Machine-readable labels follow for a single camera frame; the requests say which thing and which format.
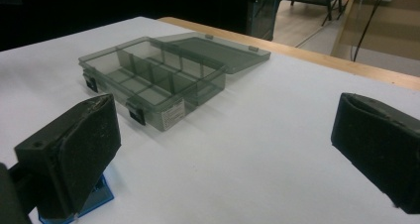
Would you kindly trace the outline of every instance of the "box lid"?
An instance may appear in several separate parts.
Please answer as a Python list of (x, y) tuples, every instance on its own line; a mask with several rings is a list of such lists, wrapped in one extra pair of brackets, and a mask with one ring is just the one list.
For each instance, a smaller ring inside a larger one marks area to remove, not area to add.
[(226, 65), (227, 73), (236, 73), (266, 61), (270, 52), (200, 33), (186, 33), (156, 38), (192, 53), (213, 58)]

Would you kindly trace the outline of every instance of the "black 3d-printed part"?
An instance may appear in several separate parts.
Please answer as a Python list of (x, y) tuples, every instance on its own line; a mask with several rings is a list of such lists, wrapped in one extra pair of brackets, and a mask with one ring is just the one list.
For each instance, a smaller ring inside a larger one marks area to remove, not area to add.
[(20, 168), (42, 184), (39, 213), (66, 218), (80, 211), (120, 146), (114, 98), (108, 94), (72, 107), (15, 152)]
[(12, 178), (3, 164), (0, 164), (0, 200), (1, 223), (31, 223), (19, 202)]
[(420, 121), (357, 94), (341, 95), (331, 137), (396, 207), (420, 213)]

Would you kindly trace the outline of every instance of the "label on box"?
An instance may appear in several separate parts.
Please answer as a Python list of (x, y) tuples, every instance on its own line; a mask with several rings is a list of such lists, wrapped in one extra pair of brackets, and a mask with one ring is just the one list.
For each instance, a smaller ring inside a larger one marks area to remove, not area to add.
[(163, 128), (169, 129), (175, 123), (179, 122), (185, 117), (185, 103), (183, 98), (173, 104), (172, 107), (161, 113), (161, 119), (163, 121)]

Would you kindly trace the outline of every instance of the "blue base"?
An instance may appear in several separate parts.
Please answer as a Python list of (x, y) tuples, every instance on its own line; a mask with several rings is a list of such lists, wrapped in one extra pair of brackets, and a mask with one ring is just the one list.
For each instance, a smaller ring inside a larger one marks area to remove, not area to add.
[[(111, 201), (112, 199), (114, 199), (114, 195), (106, 183), (105, 176), (102, 174), (102, 176), (99, 178), (99, 181), (96, 183), (95, 187), (87, 198), (86, 203), (84, 203), (84, 206), (81, 209), (78, 217), (84, 216), (97, 207)], [(69, 216), (66, 219), (44, 219), (40, 215), (39, 218), (40, 221), (44, 224), (67, 224), (74, 221), (74, 216)]]

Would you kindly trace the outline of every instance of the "cable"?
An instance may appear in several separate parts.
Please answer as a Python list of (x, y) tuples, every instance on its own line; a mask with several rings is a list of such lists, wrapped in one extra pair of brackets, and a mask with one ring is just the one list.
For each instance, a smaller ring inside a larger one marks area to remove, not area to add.
[[(355, 20), (355, 32), (359, 31), (359, 15), (361, 14), (363, 4), (364, 4), (364, 0), (360, 0), (358, 13), (356, 15), (356, 20)], [(354, 44), (355, 38), (356, 37), (353, 37), (352, 43), (350, 44), (350, 60), (353, 60), (353, 44)]]
[(361, 47), (362, 41), (364, 40), (365, 34), (367, 33), (368, 26), (370, 24), (371, 18), (373, 18), (373, 15), (376, 12), (376, 9), (381, 2), (382, 2), (382, 0), (376, 0), (374, 2), (373, 10), (371, 11), (370, 17), (367, 21), (367, 25), (365, 26), (364, 32), (362, 33), (361, 39), (359, 40), (358, 47), (356, 48), (355, 56), (353, 57), (353, 61), (356, 61), (356, 57), (358, 56), (359, 48)]

